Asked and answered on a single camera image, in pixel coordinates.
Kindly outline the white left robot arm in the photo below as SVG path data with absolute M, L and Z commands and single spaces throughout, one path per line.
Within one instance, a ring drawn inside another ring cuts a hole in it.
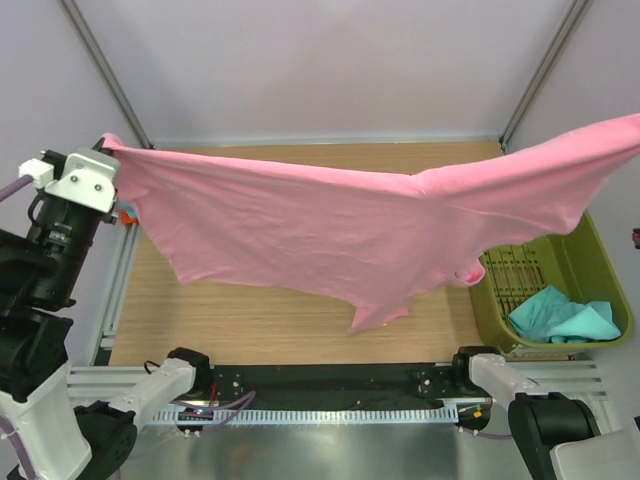
M 11 479 L 108 479 L 138 431 L 171 401 L 204 398 L 208 356 L 172 350 L 140 383 L 108 401 L 71 402 L 66 336 L 58 311 L 71 297 L 106 214 L 44 192 L 28 209 L 27 236 L 1 234 L 1 430 L 19 464 Z

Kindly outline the teal t shirt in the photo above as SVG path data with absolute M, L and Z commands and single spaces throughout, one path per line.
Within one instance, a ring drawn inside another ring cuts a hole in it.
M 507 320 L 522 339 L 533 343 L 589 343 L 621 336 L 609 302 L 572 302 L 553 286 L 525 300 Z

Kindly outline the aluminium frame rail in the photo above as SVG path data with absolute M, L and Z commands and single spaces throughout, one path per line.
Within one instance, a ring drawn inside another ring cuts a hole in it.
M 240 366 L 218 365 L 198 373 L 188 394 L 201 398 L 217 392 L 229 403 L 254 390 L 264 400 L 261 410 L 311 410 L 316 395 L 335 395 L 337 401 L 362 400 L 381 393 L 385 398 L 409 396 L 437 400 L 483 397 L 483 386 L 502 381 L 509 388 L 531 393 L 536 388 L 567 396 L 602 396 L 605 388 L 596 366 L 587 361 L 504 362 L 475 382 L 469 360 L 444 363 Z

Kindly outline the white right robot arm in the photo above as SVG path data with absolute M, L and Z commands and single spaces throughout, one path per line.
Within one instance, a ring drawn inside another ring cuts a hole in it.
M 480 389 L 507 410 L 511 436 L 534 479 L 637 479 L 639 419 L 600 431 L 581 400 L 550 392 L 491 347 L 461 347 L 450 381 L 459 394 Z

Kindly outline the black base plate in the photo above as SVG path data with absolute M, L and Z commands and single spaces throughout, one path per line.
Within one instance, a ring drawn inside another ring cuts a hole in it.
M 449 364 L 218 365 L 211 369 L 218 398 L 232 400 L 249 391 L 377 392 L 397 390 L 422 398 L 484 396 Z

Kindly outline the folded orange t shirt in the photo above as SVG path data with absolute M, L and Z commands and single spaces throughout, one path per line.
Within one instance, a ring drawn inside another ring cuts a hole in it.
M 134 208 L 130 204 L 126 202 L 120 202 L 118 204 L 117 209 L 118 209 L 119 219 L 122 224 L 133 225 L 138 223 L 138 216 Z

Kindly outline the pink t shirt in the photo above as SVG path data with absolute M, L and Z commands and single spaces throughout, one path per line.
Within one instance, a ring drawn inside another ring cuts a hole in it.
M 104 145 L 130 204 L 184 284 L 284 287 L 355 309 L 353 331 L 415 296 L 473 286 L 481 255 L 579 224 L 639 153 L 639 118 L 591 124 L 493 159 L 398 174 Z

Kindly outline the green plastic basket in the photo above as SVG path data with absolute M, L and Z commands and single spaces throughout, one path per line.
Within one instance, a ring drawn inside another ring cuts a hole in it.
M 486 345 L 508 357 L 575 355 L 617 346 L 631 337 L 631 308 L 588 214 L 567 235 L 548 235 L 523 245 L 496 247 L 486 251 L 480 262 L 485 276 L 469 288 L 479 336 Z M 556 344 L 522 338 L 509 323 L 508 315 L 548 286 L 572 302 L 609 303 L 621 335 L 611 341 Z

